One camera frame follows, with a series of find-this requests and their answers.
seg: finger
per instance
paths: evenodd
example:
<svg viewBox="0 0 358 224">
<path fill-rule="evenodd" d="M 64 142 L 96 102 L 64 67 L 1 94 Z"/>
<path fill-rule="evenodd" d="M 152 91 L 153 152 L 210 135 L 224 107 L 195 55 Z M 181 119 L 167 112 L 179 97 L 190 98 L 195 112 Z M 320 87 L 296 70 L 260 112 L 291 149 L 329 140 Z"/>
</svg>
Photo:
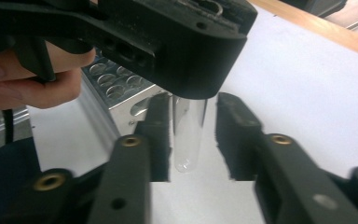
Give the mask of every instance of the finger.
<svg viewBox="0 0 358 224">
<path fill-rule="evenodd" d="M 47 42 L 48 54 L 54 73 L 86 66 L 94 60 L 95 50 L 84 54 L 71 54 Z M 35 74 L 23 68 L 13 50 L 0 53 L 0 81 L 34 77 Z"/>
<path fill-rule="evenodd" d="M 74 100 L 80 93 L 79 68 L 57 74 L 57 80 L 45 84 L 29 79 L 0 82 L 0 109 L 19 105 L 50 108 Z"/>
</svg>

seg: brass screw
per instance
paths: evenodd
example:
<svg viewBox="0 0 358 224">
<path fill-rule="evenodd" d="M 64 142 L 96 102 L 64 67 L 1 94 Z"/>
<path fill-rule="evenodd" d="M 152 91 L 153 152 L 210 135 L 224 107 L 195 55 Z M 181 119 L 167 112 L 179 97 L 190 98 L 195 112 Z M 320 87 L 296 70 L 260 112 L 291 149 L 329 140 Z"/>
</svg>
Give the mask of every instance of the brass screw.
<svg viewBox="0 0 358 224">
<path fill-rule="evenodd" d="M 56 189 L 65 182 L 65 179 L 65 175 L 60 173 L 44 175 L 34 183 L 34 190 L 47 191 Z"/>
<path fill-rule="evenodd" d="M 127 137 L 121 142 L 124 147 L 136 147 L 139 144 L 141 144 L 141 139 L 137 137 Z"/>
<path fill-rule="evenodd" d="M 290 145 L 292 144 L 292 140 L 286 136 L 275 134 L 271 137 L 272 141 L 279 145 Z"/>
</svg>

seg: test tube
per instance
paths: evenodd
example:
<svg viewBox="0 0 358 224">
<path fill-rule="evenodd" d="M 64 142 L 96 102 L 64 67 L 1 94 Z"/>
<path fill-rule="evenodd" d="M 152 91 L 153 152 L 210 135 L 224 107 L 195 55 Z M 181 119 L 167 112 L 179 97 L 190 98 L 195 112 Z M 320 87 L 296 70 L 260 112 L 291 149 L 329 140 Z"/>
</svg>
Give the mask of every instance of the test tube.
<svg viewBox="0 0 358 224">
<path fill-rule="evenodd" d="M 198 163 L 207 100 L 173 96 L 173 156 L 176 170 L 188 173 Z"/>
</svg>

